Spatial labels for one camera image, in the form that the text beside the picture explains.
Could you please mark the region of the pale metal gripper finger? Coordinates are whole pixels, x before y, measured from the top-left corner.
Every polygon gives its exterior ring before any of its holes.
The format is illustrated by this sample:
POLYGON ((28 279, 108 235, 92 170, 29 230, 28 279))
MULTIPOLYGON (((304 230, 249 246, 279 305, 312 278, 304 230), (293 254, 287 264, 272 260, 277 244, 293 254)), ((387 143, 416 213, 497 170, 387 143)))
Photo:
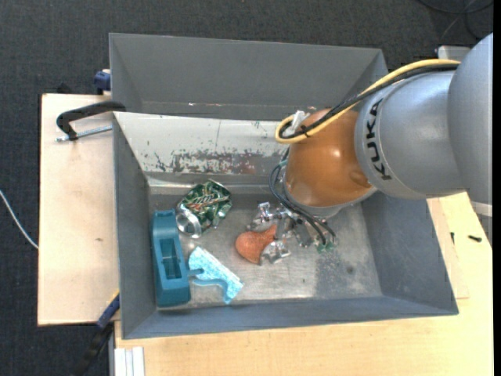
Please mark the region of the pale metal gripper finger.
POLYGON ((261 266, 265 260, 269 261, 271 264, 276 264, 290 255, 291 251, 282 240, 273 240, 267 244, 261 252, 259 265, 261 266))
POLYGON ((282 218, 281 211, 268 201, 258 204, 252 220, 247 226, 248 230, 267 230, 282 218))

